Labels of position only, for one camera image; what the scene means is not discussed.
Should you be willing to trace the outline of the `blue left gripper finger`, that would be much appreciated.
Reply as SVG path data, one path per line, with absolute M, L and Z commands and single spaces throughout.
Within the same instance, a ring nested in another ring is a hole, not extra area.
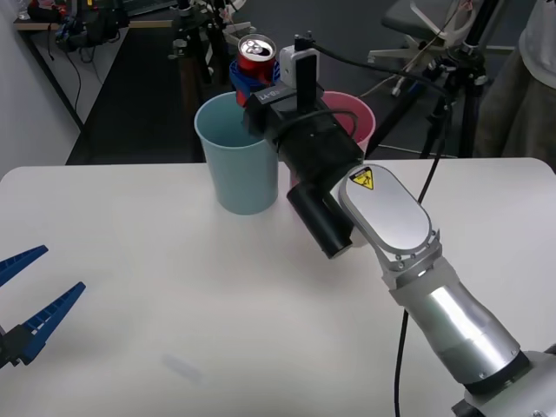
M 6 284 L 47 252 L 48 248 L 41 245 L 0 261 L 0 286 Z
M 78 282 L 46 308 L 40 310 L 22 324 L 1 335 L 1 367 L 19 363 L 29 365 L 43 350 L 66 314 L 86 289 Z

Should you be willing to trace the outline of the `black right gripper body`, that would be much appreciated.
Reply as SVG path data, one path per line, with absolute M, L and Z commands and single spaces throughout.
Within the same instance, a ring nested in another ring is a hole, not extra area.
M 270 142 L 300 142 L 314 140 L 318 142 L 325 135 L 325 129 L 319 120 L 298 122 L 286 128 L 290 120 L 305 113 L 321 109 L 319 100 L 323 94 L 320 85 L 315 88 L 315 101 L 306 110 L 298 110 L 297 90 L 285 84 L 277 84 L 252 93 L 245 103 L 242 127 L 253 137 Z

